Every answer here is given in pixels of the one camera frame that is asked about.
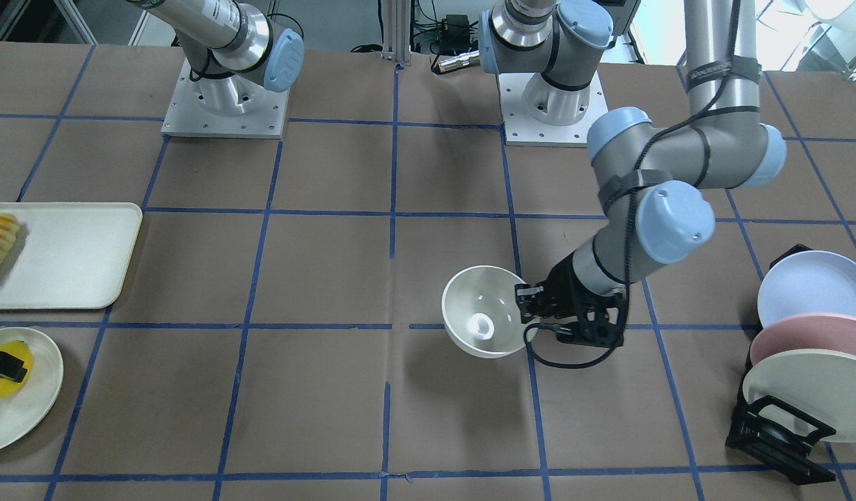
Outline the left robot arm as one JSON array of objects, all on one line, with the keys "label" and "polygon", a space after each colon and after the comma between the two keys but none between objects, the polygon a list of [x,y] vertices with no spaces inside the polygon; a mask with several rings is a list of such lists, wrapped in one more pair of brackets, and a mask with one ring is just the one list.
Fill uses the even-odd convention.
[{"label": "left robot arm", "polygon": [[[615,345],[633,283],[711,238],[715,215],[702,193],[767,184],[780,173],[784,137],[760,120],[755,21],[752,1],[686,2],[688,118],[657,127],[628,106],[590,126],[587,151],[607,223],[545,280],[511,289],[524,326],[565,319],[562,342]],[[588,93],[614,28],[594,1],[503,1],[482,14],[482,69],[530,73],[532,114],[575,120],[576,106],[558,111],[556,100]]]}]

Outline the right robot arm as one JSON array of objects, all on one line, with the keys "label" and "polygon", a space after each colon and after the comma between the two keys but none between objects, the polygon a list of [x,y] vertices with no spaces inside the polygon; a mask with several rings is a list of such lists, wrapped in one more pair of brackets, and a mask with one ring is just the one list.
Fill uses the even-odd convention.
[{"label": "right robot arm", "polygon": [[270,187],[196,181],[205,203],[161,202],[163,169],[266,174],[303,38],[237,1],[135,1],[180,47],[0,42],[0,212],[21,230],[0,270],[0,326],[84,332],[207,324],[160,313],[193,293],[183,260],[221,228],[252,259]]}]

